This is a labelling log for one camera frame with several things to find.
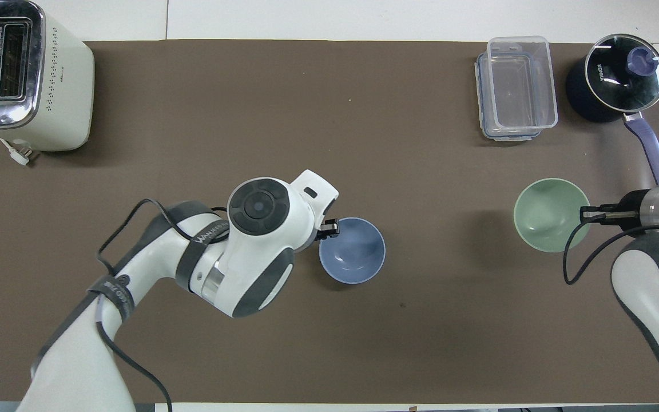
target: purple pot handle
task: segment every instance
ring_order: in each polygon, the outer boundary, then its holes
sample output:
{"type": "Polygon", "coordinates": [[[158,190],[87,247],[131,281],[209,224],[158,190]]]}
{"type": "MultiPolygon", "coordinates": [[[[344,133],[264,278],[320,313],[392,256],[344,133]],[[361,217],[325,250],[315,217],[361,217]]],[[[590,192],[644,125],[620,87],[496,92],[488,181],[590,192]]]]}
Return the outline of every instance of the purple pot handle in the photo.
{"type": "Polygon", "coordinates": [[[639,112],[625,114],[625,127],[640,139],[642,148],[645,149],[645,156],[648,157],[654,182],[659,185],[659,141],[656,134],[639,112]]]}

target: toaster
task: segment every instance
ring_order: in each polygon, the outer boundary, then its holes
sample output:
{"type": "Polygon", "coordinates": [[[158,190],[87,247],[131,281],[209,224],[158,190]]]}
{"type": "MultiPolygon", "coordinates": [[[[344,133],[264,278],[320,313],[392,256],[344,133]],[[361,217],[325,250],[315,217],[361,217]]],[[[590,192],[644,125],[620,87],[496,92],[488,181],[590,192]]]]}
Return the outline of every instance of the toaster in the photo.
{"type": "Polygon", "coordinates": [[[88,46],[27,0],[0,0],[0,138],[59,151],[88,140],[94,61],[88,46]]]}

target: black cable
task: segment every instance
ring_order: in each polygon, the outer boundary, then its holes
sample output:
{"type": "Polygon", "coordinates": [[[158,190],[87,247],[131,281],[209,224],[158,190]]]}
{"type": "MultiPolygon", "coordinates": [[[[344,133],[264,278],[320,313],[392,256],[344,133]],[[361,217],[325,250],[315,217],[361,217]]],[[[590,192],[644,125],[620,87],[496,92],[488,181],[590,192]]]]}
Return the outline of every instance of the black cable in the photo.
{"type": "Polygon", "coordinates": [[[142,375],[146,376],[150,381],[154,382],[154,385],[156,385],[159,390],[162,391],[162,395],[164,395],[164,399],[167,401],[167,411],[172,412],[172,397],[169,396],[169,392],[167,392],[167,388],[162,385],[162,382],[144,367],[136,363],[136,360],[131,359],[129,355],[126,355],[123,350],[121,350],[115,343],[113,343],[113,340],[111,340],[110,337],[108,337],[108,334],[105,333],[102,322],[96,322],[96,328],[98,329],[98,334],[103,343],[110,347],[114,354],[117,354],[118,357],[120,357],[124,362],[128,363],[130,367],[138,370],[142,375]]]}
{"type": "Polygon", "coordinates": [[[107,248],[108,245],[111,242],[113,242],[113,239],[116,239],[118,234],[121,233],[121,230],[123,230],[126,227],[126,225],[129,224],[129,222],[131,221],[131,218],[133,218],[134,215],[136,214],[136,211],[138,211],[139,208],[141,208],[141,206],[143,206],[146,203],[152,203],[155,206],[157,206],[157,208],[159,208],[160,213],[162,213],[162,216],[164,217],[164,219],[167,220],[167,223],[169,224],[169,226],[172,227],[172,229],[174,229],[178,234],[180,234],[181,237],[184,237],[187,240],[192,240],[192,237],[190,235],[186,234],[182,229],[180,229],[180,227],[177,226],[177,224],[172,220],[172,217],[169,216],[169,213],[167,212],[167,210],[164,208],[164,206],[162,206],[161,203],[159,203],[159,201],[156,201],[154,199],[141,199],[139,201],[139,203],[137,203],[136,206],[134,206],[134,208],[131,209],[131,213],[129,213],[129,216],[126,217],[126,220],[121,224],[121,226],[119,226],[118,229],[116,229],[116,231],[113,232],[113,234],[108,237],[108,239],[103,243],[103,245],[96,252],[96,259],[100,263],[102,263],[103,266],[105,266],[105,268],[107,269],[108,273],[111,276],[114,276],[114,277],[116,276],[116,274],[113,273],[113,266],[110,263],[108,263],[108,261],[105,260],[101,254],[103,253],[105,248],[107,248]]]}
{"type": "Polygon", "coordinates": [[[567,268],[566,268],[567,264],[566,263],[567,263],[568,250],[569,250],[569,247],[571,245],[571,241],[573,240],[573,237],[576,235],[576,232],[578,232],[578,230],[581,229],[582,227],[584,227],[585,225],[587,225],[589,223],[592,223],[592,222],[595,222],[595,221],[602,220],[602,219],[604,219],[604,215],[596,215],[596,216],[593,216],[591,218],[588,218],[588,219],[584,220],[583,222],[581,222],[573,230],[573,232],[571,232],[571,235],[568,237],[568,241],[566,242],[566,247],[564,248],[564,252],[563,252],[563,280],[564,280],[564,282],[566,282],[566,284],[575,284],[576,282],[578,282],[578,279],[581,278],[581,275],[583,275],[583,272],[586,271],[586,268],[588,268],[589,264],[591,264],[591,261],[593,261],[594,258],[596,258],[596,256],[599,255],[599,253],[601,253],[602,250],[604,250],[607,246],[611,245],[612,243],[616,242],[617,240],[619,240],[619,239],[621,239],[625,236],[633,235],[635,233],[645,232],[646,230],[657,230],[657,229],[659,229],[659,224],[649,224],[649,225],[646,225],[646,226],[639,226],[639,227],[634,227],[632,229],[627,229],[624,232],[618,233],[618,234],[610,237],[609,239],[607,239],[606,242],[599,245],[599,247],[597,247],[591,253],[591,255],[589,255],[589,257],[586,258],[586,260],[583,261],[583,264],[581,264],[581,268],[578,269],[578,272],[576,272],[576,275],[572,279],[568,279],[568,273],[567,273],[567,268]]]}
{"type": "MultiPolygon", "coordinates": [[[[126,227],[126,225],[129,224],[131,218],[134,217],[134,215],[139,210],[139,208],[141,208],[141,206],[143,206],[146,203],[152,203],[155,206],[157,206],[157,208],[159,208],[160,213],[162,214],[162,217],[164,217],[165,221],[167,221],[167,223],[169,224],[170,227],[172,227],[172,229],[174,229],[178,234],[180,234],[181,237],[189,241],[193,241],[193,238],[190,235],[186,234],[182,229],[180,229],[180,227],[177,226],[177,224],[172,220],[172,217],[169,216],[167,209],[165,209],[164,206],[162,206],[162,204],[159,203],[159,201],[156,201],[154,199],[141,199],[141,201],[139,201],[139,203],[137,203],[136,206],[134,206],[134,208],[131,209],[131,213],[129,213],[129,216],[126,217],[126,220],[121,224],[121,226],[118,227],[118,229],[116,229],[115,232],[113,232],[111,236],[108,237],[108,239],[103,243],[103,245],[98,249],[96,253],[96,259],[100,263],[102,263],[103,266],[105,266],[105,268],[108,270],[108,273],[111,276],[114,277],[116,276],[116,274],[113,273],[113,266],[110,263],[108,263],[107,260],[105,260],[105,258],[102,256],[102,253],[105,250],[105,248],[107,248],[108,245],[113,241],[113,239],[116,239],[118,234],[121,233],[121,231],[126,227]]],[[[220,211],[221,209],[222,211],[227,211],[227,209],[221,206],[212,209],[213,211],[216,211],[217,209],[218,211],[220,211]]],[[[227,238],[228,238],[228,234],[225,234],[223,236],[213,239],[210,243],[217,243],[227,238]]],[[[164,398],[167,401],[167,411],[172,412],[172,397],[169,396],[169,392],[167,392],[167,388],[165,388],[162,382],[160,382],[160,380],[157,379],[156,376],[152,375],[152,373],[150,373],[144,367],[136,363],[136,360],[133,360],[129,357],[129,355],[126,355],[125,352],[123,352],[123,350],[121,350],[113,342],[113,340],[110,339],[110,337],[108,337],[108,334],[105,333],[105,330],[103,329],[103,325],[100,321],[96,322],[96,328],[98,329],[98,334],[101,340],[103,341],[104,344],[106,344],[106,346],[110,347],[110,349],[113,350],[113,352],[117,354],[118,357],[120,357],[124,362],[128,363],[129,366],[136,369],[139,373],[146,376],[147,378],[149,378],[150,381],[154,382],[154,384],[157,385],[157,387],[159,388],[160,391],[162,391],[162,394],[164,395],[164,398]]]]}

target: brown table mat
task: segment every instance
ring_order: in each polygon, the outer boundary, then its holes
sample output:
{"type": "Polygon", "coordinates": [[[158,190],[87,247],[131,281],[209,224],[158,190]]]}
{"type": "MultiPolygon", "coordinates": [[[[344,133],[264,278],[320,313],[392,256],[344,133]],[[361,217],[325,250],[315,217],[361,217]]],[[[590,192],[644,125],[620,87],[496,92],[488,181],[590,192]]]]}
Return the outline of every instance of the brown table mat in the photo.
{"type": "MultiPolygon", "coordinates": [[[[0,401],[24,395],[37,350],[103,274],[94,252],[136,201],[215,206],[244,180],[310,168],[340,191],[330,217],[383,232],[384,268],[342,287],[314,245],[270,307],[241,320],[157,283],[116,340],[175,401],[659,402],[659,365],[609,282],[625,243],[568,287],[561,254],[533,250],[513,227],[534,180],[571,180],[593,204],[652,184],[622,123],[584,122],[565,99],[587,45],[551,45],[559,124],[523,144],[479,130],[483,43],[89,46],[89,142],[29,169],[0,145],[0,401]]],[[[659,105],[646,118],[659,134],[659,105]]],[[[591,228],[571,264],[615,233],[591,228]]],[[[136,401],[162,402],[121,370],[136,401]]]]}

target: black strap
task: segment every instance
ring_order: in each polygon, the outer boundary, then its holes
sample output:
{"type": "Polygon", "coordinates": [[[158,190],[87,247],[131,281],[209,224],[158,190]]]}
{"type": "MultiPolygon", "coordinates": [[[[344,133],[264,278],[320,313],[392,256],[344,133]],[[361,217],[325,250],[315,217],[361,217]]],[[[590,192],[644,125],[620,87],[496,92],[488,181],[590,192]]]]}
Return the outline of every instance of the black strap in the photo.
{"type": "Polygon", "coordinates": [[[121,277],[114,278],[111,275],[103,275],[91,287],[88,288],[89,292],[97,292],[108,298],[118,308],[118,313],[121,314],[121,321],[125,322],[131,316],[134,308],[134,297],[131,292],[126,289],[126,286],[121,284],[118,280],[121,277]]]}
{"type": "MultiPolygon", "coordinates": [[[[183,203],[178,203],[175,204],[174,206],[170,206],[167,208],[167,211],[169,213],[169,216],[172,217],[173,221],[176,222],[181,222],[187,218],[191,218],[193,216],[197,216],[202,213],[212,213],[215,214],[214,211],[211,211],[207,206],[204,204],[200,203],[199,201],[196,200],[191,200],[191,201],[183,201],[183,203]]],[[[154,219],[152,219],[152,222],[149,223],[149,226],[146,227],[146,230],[144,231],[144,234],[141,235],[141,239],[134,245],[133,248],[131,248],[126,255],[121,258],[120,261],[118,261],[118,264],[113,267],[113,272],[114,273],[120,273],[121,269],[126,266],[131,259],[134,258],[134,256],[137,255],[141,250],[146,248],[149,243],[152,241],[156,240],[158,237],[160,237],[164,232],[170,230],[169,222],[167,222],[167,219],[164,218],[164,216],[159,215],[156,216],[154,219]]],[[[73,325],[73,322],[75,322],[76,319],[78,319],[78,316],[81,316],[83,314],[83,311],[86,310],[87,307],[95,300],[95,298],[98,297],[98,292],[88,292],[88,295],[81,300],[81,302],[76,306],[76,308],[71,311],[70,315],[68,315],[65,320],[60,323],[60,326],[55,330],[55,332],[50,335],[50,338],[47,339],[47,342],[45,342],[44,345],[42,345],[42,348],[39,350],[37,353],[37,357],[34,358],[34,362],[32,362],[32,367],[31,367],[31,375],[34,377],[34,373],[37,372],[37,367],[39,366],[39,363],[41,362],[42,358],[45,357],[45,354],[47,354],[47,351],[50,350],[50,347],[52,347],[53,344],[55,344],[55,341],[57,339],[60,339],[60,336],[62,336],[63,333],[65,333],[68,328],[70,328],[71,325],[73,325]]]]}
{"type": "Polygon", "coordinates": [[[174,275],[175,282],[182,289],[192,292],[190,290],[190,278],[192,277],[194,267],[197,266],[197,263],[210,243],[220,242],[220,240],[224,240],[228,236],[229,228],[230,224],[228,224],[228,221],[221,219],[207,225],[193,237],[193,240],[182,253],[180,263],[177,264],[177,270],[174,275]]]}

